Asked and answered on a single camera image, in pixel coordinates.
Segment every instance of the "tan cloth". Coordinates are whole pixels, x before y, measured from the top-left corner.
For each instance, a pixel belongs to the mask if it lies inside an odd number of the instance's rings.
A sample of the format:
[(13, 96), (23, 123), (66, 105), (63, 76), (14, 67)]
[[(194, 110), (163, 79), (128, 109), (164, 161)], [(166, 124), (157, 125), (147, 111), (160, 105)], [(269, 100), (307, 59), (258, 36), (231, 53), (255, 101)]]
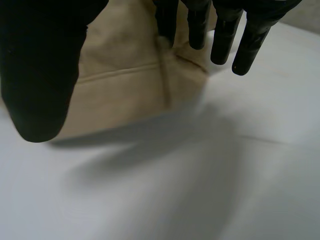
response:
[[(203, 50), (188, 43), (188, 11), (180, 2), (173, 49), (157, 35), (151, 0), (113, 0), (88, 27), (79, 79), (56, 139), (115, 128), (172, 110), (207, 80)], [(209, 28), (216, 14), (212, 7)]]

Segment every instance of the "white table surface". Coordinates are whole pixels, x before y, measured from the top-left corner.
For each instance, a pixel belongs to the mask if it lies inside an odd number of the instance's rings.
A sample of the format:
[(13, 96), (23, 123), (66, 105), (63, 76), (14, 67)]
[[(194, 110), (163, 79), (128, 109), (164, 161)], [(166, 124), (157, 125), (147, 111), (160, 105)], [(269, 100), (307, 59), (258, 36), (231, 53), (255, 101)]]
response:
[(0, 240), (320, 239), (320, 36), (277, 24), (239, 77), (243, 29), (175, 113), (55, 144), (0, 113)]

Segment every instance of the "black rubber finger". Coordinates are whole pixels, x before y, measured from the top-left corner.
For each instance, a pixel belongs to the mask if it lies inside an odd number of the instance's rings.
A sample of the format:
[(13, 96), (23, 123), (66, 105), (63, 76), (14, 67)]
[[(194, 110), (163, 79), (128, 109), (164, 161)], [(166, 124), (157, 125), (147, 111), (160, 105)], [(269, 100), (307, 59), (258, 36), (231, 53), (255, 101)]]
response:
[(200, 50), (205, 46), (210, 6), (211, 1), (209, 0), (202, 5), (200, 10), (189, 9), (189, 44), (193, 49)]
[(172, 47), (177, 28), (179, 0), (153, 0), (156, 5), (155, 18), (160, 36), (166, 37)]

